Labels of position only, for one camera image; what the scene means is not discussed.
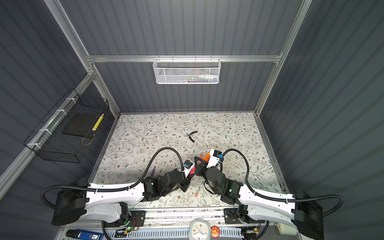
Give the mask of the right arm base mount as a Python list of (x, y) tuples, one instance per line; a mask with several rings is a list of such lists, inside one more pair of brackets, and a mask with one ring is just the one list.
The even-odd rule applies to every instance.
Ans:
[(224, 219), (227, 225), (233, 224), (264, 224), (265, 220), (253, 220), (248, 215), (245, 214), (245, 211), (239, 210), (239, 208), (225, 208), (224, 209)]

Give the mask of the purple highlighter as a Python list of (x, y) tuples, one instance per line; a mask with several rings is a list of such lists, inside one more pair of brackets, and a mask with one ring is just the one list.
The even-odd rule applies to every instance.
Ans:
[(150, 175), (151, 178), (154, 177), (154, 175), (155, 175), (155, 171), (156, 171), (156, 167), (154, 167), (153, 170), (152, 170), (152, 172), (151, 172), (151, 175)]

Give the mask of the pink highlighter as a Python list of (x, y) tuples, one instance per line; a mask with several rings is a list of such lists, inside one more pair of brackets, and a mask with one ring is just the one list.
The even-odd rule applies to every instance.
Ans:
[(191, 168), (189, 175), (188, 175), (189, 178), (193, 177), (193, 175), (195, 174), (195, 170), (196, 170), (196, 167)]

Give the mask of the orange highlighter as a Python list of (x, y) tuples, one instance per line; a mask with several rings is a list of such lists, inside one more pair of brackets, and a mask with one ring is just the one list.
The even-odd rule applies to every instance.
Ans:
[(204, 157), (203, 157), (203, 160), (208, 162), (210, 160), (210, 153), (207, 153)]

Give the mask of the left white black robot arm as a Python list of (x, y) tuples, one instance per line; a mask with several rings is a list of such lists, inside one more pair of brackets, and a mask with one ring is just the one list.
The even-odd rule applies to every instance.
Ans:
[(63, 226), (78, 220), (124, 225), (131, 217), (130, 205), (157, 201), (176, 190), (186, 192), (192, 177), (188, 170), (175, 169), (162, 176), (146, 177), (137, 185), (98, 185), (80, 179), (58, 192), (52, 225)]

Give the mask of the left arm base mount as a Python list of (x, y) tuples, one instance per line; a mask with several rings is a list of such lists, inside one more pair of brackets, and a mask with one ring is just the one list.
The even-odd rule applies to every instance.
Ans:
[(128, 216), (121, 217), (113, 223), (104, 223), (106, 228), (143, 227), (146, 218), (146, 211), (130, 211)]

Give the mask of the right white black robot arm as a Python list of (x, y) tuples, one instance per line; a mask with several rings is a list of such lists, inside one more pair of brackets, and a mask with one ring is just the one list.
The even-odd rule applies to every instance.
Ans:
[(297, 231), (314, 240), (324, 239), (323, 209), (315, 201), (290, 203), (289, 199), (303, 200), (308, 195), (274, 194), (261, 191), (270, 198), (279, 198), (282, 202), (267, 200), (252, 193), (248, 186), (230, 180), (216, 167), (199, 157), (195, 157), (195, 175), (203, 177), (212, 193), (229, 205), (238, 205), (237, 216), (243, 222), (250, 220), (270, 221), (296, 228)]

